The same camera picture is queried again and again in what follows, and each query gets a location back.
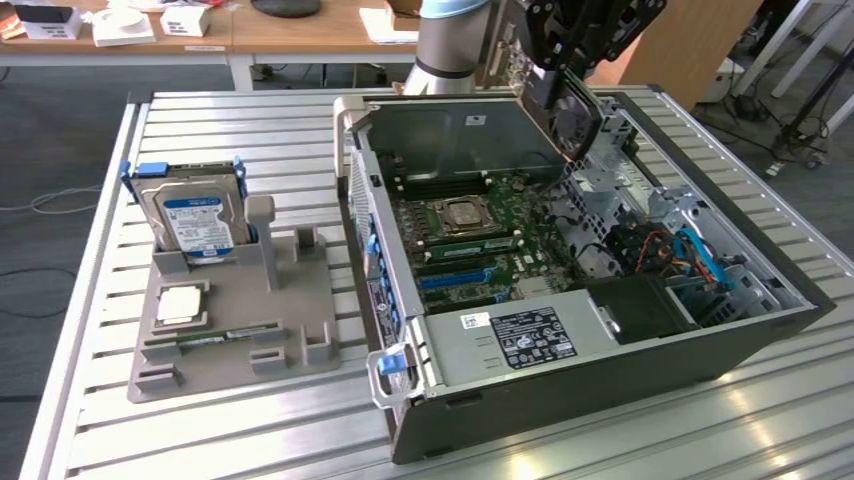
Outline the white box with round dish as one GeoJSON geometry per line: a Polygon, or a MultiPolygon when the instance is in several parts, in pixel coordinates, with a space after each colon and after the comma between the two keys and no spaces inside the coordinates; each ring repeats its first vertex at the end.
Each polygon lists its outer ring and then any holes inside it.
{"type": "Polygon", "coordinates": [[[99,48],[153,43],[151,20],[131,8],[108,8],[91,16],[92,37],[99,48]]]}

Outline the green RAM stick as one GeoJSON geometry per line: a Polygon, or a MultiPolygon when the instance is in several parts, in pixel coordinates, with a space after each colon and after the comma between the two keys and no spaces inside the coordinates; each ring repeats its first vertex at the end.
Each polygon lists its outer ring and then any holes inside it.
{"type": "Polygon", "coordinates": [[[428,247],[423,253],[423,259],[427,262],[439,262],[483,255],[496,255],[512,252],[518,246],[519,241],[514,237],[448,243],[428,247]]]}
{"type": "Polygon", "coordinates": [[[177,339],[176,344],[183,348],[211,345],[211,344],[223,344],[232,341],[252,339],[259,334],[269,333],[272,330],[273,330],[272,327],[252,327],[252,328],[243,328],[243,329],[228,330],[221,332],[213,332],[209,334],[177,339]]]}

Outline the grey parts rack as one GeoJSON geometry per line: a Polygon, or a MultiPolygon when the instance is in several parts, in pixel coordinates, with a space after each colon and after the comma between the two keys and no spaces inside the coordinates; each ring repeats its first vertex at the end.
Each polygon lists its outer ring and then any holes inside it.
{"type": "Polygon", "coordinates": [[[244,207],[259,239],[236,247],[235,259],[191,267],[176,253],[153,255],[128,380],[133,403],[320,374],[341,365],[325,240],[309,224],[291,236],[272,237],[271,197],[252,196],[244,207]],[[199,315],[163,325],[156,320],[161,291],[180,286],[201,291],[199,315]],[[273,330],[223,344],[176,344],[252,327],[273,330]]]}

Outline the white box with black device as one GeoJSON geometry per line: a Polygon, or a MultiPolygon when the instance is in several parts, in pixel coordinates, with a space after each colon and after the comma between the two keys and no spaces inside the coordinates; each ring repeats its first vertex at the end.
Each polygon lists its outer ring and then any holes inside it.
{"type": "Polygon", "coordinates": [[[75,40],[83,20],[75,7],[36,4],[14,4],[14,13],[24,32],[33,40],[75,40]]]}

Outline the black graphics card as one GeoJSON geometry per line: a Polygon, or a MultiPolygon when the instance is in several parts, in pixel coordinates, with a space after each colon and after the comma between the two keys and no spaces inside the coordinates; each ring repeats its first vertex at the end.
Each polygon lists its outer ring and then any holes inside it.
{"type": "Polygon", "coordinates": [[[592,95],[582,86],[582,78],[578,84],[582,111],[544,111],[523,91],[528,73],[526,47],[531,41],[526,18],[535,1],[500,0],[499,13],[492,22],[483,84],[487,87],[504,84],[511,88],[519,106],[558,152],[566,159],[578,160],[590,149],[602,121],[592,95]]]}

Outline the green motherboard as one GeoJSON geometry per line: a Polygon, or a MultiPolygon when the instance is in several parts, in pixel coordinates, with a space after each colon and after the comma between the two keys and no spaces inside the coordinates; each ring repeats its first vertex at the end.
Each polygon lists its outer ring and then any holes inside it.
{"type": "Polygon", "coordinates": [[[392,193],[392,212],[403,242],[415,286],[429,314],[500,304],[516,297],[520,279],[546,276],[555,293],[579,285],[583,271],[576,248],[567,242],[562,229],[578,224],[572,218],[550,212],[546,201],[547,183],[523,170],[483,172],[469,180],[428,183],[400,188],[392,193]],[[465,236],[441,232],[431,203],[465,195],[481,196],[498,220],[498,230],[465,236]],[[512,252],[451,261],[427,262],[428,247],[448,243],[514,237],[519,246],[512,252]],[[451,288],[421,290],[416,278],[433,274],[496,267],[491,281],[451,288]]]}

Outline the white floor box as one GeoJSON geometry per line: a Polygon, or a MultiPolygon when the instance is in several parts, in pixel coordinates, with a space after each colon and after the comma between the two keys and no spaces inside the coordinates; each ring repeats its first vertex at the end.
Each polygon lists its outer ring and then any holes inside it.
{"type": "Polygon", "coordinates": [[[744,73],[744,68],[731,58],[726,57],[716,69],[712,80],[706,88],[703,103],[720,102],[732,92],[744,73]]]}

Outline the white labelled box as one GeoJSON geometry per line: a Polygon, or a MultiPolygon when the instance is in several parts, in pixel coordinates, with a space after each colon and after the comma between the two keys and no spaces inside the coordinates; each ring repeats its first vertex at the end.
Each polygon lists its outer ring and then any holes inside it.
{"type": "Polygon", "coordinates": [[[160,16],[165,35],[203,37],[209,26],[209,8],[199,5],[169,6],[160,16]]]}

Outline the black open PC case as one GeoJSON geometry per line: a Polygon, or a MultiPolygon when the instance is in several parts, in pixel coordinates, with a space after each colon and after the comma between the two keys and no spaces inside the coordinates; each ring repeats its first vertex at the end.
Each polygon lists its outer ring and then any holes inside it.
{"type": "Polygon", "coordinates": [[[512,434],[722,377],[763,347],[835,309],[740,203],[764,185],[671,100],[654,91],[604,91],[602,121],[583,158],[566,159],[510,94],[348,95],[333,105],[335,169],[355,291],[369,344],[371,396],[384,413],[391,458],[428,459],[512,434]],[[392,193],[483,172],[523,170],[547,183],[546,204],[578,221],[579,285],[652,275],[699,326],[620,345],[590,360],[496,383],[448,388],[435,380],[415,280],[392,193]],[[376,319],[364,269],[373,217],[401,319],[376,319]],[[381,355],[407,370],[377,373],[381,355]]]}

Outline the silver CPU chip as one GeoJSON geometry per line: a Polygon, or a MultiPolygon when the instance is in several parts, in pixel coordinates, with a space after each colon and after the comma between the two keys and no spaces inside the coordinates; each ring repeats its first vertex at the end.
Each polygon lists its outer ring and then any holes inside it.
{"type": "Polygon", "coordinates": [[[199,315],[201,291],[196,286],[171,287],[161,291],[156,320],[163,325],[193,321],[199,315]]]}

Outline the silver chipset heatsink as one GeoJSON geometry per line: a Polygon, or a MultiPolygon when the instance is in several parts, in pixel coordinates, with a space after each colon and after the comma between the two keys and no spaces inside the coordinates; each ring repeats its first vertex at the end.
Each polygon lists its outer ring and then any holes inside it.
{"type": "Polygon", "coordinates": [[[516,283],[515,290],[519,299],[536,298],[555,293],[551,281],[546,276],[520,279],[516,283]]]}

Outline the wooden cabinet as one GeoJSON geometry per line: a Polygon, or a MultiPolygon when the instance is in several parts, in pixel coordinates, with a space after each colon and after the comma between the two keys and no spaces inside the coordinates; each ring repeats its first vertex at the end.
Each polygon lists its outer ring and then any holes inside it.
{"type": "Polygon", "coordinates": [[[611,62],[592,86],[656,85],[691,109],[763,0],[667,0],[658,18],[611,62]]]}

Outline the blue expansion slot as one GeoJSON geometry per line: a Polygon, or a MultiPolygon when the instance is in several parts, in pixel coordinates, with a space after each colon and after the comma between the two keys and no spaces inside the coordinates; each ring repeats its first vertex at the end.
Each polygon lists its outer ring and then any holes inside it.
{"type": "Polygon", "coordinates": [[[491,281],[496,270],[496,267],[484,267],[452,273],[427,275],[416,278],[416,285],[421,290],[432,290],[469,284],[485,284],[491,281]]]}

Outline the grey power supply unit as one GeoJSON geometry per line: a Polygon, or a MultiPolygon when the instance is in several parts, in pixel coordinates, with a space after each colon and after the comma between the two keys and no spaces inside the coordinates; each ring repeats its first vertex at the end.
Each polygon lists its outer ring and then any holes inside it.
{"type": "Polygon", "coordinates": [[[579,364],[619,347],[586,290],[424,318],[435,380],[467,388],[579,364]]]}

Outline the blue card retention clips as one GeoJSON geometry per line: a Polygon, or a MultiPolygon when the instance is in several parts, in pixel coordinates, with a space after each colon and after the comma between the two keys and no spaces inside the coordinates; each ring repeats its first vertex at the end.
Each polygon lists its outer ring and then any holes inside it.
{"type": "Polygon", "coordinates": [[[388,331],[397,332],[401,319],[396,306],[381,241],[372,216],[368,216],[367,228],[367,239],[363,246],[364,269],[375,304],[376,319],[388,331]]]}

